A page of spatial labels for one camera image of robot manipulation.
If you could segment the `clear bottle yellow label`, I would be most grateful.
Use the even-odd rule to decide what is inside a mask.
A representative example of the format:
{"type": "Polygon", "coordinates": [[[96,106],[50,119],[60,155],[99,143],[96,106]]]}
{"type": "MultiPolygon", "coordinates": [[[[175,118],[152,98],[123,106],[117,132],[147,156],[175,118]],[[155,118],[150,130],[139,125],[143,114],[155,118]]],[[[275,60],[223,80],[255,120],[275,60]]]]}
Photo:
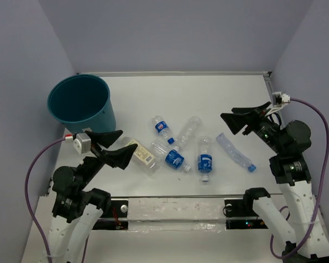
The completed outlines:
{"type": "Polygon", "coordinates": [[[132,144],[138,145],[132,155],[132,162],[145,174],[153,175],[160,169],[160,160],[138,140],[130,137],[123,137],[121,139],[121,144],[122,146],[129,146],[132,144]]]}

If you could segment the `clear unlabelled plastic bottle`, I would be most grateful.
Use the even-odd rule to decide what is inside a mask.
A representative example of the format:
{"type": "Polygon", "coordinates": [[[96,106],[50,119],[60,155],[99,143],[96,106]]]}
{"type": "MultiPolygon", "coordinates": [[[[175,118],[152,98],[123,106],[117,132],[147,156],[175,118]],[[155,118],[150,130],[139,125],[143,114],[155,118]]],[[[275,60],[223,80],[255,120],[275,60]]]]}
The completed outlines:
{"type": "Polygon", "coordinates": [[[183,150],[185,146],[195,137],[201,126],[202,120],[200,117],[190,117],[177,136],[175,144],[176,147],[180,150],[183,150]]]}

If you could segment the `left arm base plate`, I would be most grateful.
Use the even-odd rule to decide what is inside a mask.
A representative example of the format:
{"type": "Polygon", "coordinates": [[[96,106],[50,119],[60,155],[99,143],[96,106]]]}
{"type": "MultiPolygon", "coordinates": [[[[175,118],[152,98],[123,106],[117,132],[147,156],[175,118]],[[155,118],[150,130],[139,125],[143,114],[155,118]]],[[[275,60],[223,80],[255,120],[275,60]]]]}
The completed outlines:
{"type": "Polygon", "coordinates": [[[111,206],[97,220],[92,230],[123,231],[128,230],[128,199],[112,199],[111,206]]]}

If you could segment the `small Pepsi label bottle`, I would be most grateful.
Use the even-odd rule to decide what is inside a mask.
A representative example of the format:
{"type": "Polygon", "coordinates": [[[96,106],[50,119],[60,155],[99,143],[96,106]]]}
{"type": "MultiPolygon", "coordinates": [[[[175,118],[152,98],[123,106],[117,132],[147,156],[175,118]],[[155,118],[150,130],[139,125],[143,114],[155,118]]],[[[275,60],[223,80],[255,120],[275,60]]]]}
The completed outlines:
{"type": "Polygon", "coordinates": [[[174,135],[166,121],[162,116],[155,116],[152,119],[152,125],[154,126],[158,136],[169,145],[175,143],[174,135]]]}

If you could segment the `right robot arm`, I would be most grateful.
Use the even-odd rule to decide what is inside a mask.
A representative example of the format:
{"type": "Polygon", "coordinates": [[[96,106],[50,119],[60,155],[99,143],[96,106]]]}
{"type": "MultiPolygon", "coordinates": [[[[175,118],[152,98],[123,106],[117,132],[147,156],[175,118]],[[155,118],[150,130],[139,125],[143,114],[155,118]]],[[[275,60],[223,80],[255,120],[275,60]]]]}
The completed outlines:
{"type": "Polygon", "coordinates": [[[269,159],[275,177],[287,204],[289,218],[282,216],[271,201],[270,194],[262,187],[245,191],[242,210],[257,214],[271,231],[271,241],[280,241],[285,249],[281,255],[272,255],[283,262],[329,262],[329,240],[319,214],[323,181],[329,155],[329,132],[326,132],[326,153],[321,170],[318,194],[312,193],[311,175],[303,152],[311,147],[311,130],[307,124],[292,120],[283,128],[269,116],[284,104],[270,102],[258,107],[233,108],[221,113],[221,118],[233,134],[255,133],[274,152],[269,159]]]}

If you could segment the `crushed clear bottle blue cap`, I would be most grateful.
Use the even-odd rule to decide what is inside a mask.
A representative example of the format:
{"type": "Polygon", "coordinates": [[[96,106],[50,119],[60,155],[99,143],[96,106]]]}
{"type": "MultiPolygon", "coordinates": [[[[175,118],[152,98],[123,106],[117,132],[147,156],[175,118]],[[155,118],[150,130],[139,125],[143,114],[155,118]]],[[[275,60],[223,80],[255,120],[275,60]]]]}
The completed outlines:
{"type": "Polygon", "coordinates": [[[256,170],[256,166],[252,163],[252,161],[243,153],[241,153],[234,146],[234,144],[225,136],[224,133],[221,133],[216,137],[216,142],[236,164],[245,168],[250,173],[256,170]]]}

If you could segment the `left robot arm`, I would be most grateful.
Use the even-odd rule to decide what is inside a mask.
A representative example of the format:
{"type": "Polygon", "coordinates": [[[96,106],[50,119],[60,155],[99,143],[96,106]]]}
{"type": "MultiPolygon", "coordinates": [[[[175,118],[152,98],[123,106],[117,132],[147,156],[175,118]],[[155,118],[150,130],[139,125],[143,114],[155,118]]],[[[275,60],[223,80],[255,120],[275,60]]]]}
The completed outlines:
{"type": "Polygon", "coordinates": [[[65,136],[65,141],[72,142],[79,154],[92,155],[84,157],[77,167],[62,166],[53,174],[52,190],[56,199],[47,250],[52,262],[75,262],[95,223],[109,213],[111,195],[97,188],[85,191],[85,187],[105,165],[127,168],[137,144],[108,150],[122,133],[122,130],[85,131],[65,136]]]}

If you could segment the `upright-lying blue label bottle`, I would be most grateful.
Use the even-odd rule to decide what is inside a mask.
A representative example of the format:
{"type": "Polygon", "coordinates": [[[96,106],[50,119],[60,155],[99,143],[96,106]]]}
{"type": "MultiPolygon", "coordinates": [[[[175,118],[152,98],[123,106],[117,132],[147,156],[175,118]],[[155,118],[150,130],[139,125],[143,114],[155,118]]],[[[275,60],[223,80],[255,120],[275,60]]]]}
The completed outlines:
{"type": "Polygon", "coordinates": [[[206,184],[214,174],[212,139],[209,136],[201,136],[197,143],[197,171],[201,181],[206,184]]]}

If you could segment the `clear bottle blue label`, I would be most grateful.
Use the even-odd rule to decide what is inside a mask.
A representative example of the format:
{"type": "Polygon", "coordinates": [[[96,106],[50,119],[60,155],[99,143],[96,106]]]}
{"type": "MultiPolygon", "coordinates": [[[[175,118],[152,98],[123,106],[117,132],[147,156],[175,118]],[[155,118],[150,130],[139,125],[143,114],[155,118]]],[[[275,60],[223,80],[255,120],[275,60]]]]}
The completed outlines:
{"type": "Polygon", "coordinates": [[[177,146],[171,146],[160,139],[155,139],[150,146],[156,157],[174,170],[188,173],[191,166],[179,152],[177,146]]]}

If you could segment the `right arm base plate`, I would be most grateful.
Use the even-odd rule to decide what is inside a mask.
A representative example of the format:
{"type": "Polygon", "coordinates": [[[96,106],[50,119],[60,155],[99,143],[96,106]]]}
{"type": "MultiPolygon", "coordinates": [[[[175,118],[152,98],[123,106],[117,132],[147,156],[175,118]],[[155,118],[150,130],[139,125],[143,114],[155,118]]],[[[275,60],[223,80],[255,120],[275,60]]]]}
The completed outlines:
{"type": "Polygon", "coordinates": [[[246,208],[242,199],[226,199],[223,215],[227,230],[260,230],[268,227],[254,211],[246,208]]]}

